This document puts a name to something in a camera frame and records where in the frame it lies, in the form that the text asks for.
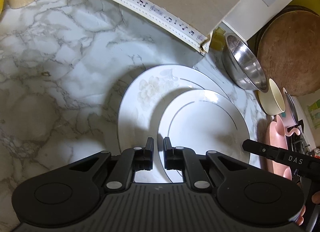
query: metal bowl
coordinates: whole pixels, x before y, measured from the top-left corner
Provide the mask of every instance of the metal bowl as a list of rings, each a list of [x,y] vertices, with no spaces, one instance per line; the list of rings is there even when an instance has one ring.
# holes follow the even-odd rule
[[[222,63],[233,81],[245,90],[268,91],[267,79],[256,56],[237,36],[227,33]]]

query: wooden cutting board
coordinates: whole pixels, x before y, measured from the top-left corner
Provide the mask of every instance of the wooden cutting board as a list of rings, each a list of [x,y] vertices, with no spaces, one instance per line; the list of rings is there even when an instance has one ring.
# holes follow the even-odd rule
[[[262,35],[257,58],[266,76],[290,95],[320,89],[320,17],[308,11],[280,15]]]

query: countertop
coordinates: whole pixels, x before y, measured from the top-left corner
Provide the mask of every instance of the countertop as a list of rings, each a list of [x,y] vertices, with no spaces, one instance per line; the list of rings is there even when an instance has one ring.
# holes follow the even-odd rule
[[[205,57],[109,0],[36,0],[0,21],[0,231],[26,179],[101,150],[120,153],[116,121],[128,85],[147,68],[175,63],[213,79],[243,115],[250,138],[268,121],[253,92],[230,80],[221,53]],[[259,157],[250,164],[260,167]]]

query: floral pattern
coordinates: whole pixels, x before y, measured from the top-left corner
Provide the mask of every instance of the floral pattern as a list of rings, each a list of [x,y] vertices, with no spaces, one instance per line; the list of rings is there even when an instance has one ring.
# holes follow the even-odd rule
[[[163,94],[179,86],[179,78],[174,77],[172,69],[160,72],[160,77],[151,76],[148,81],[141,80],[139,83],[138,102],[144,111],[151,108]]]

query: white plate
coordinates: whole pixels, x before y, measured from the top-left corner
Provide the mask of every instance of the white plate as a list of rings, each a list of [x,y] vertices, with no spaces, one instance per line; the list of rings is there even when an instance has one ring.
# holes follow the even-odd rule
[[[164,137],[170,138],[172,147],[188,147],[199,155],[215,150],[249,163],[250,153],[242,149],[249,131],[241,113],[224,96],[210,90],[190,90],[170,103],[160,121],[159,145]],[[165,172],[172,182],[182,182],[180,172]]]
[[[169,103],[178,95],[192,89],[213,90],[228,100],[228,96],[210,78],[182,65],[160,65],[150,68],[128,87],[118,114],[120,150],[145,146],[148,137],[155,140],[153,169],[138,171],[135,176],[136,182],[170,182],[158,157],[159,122]]]

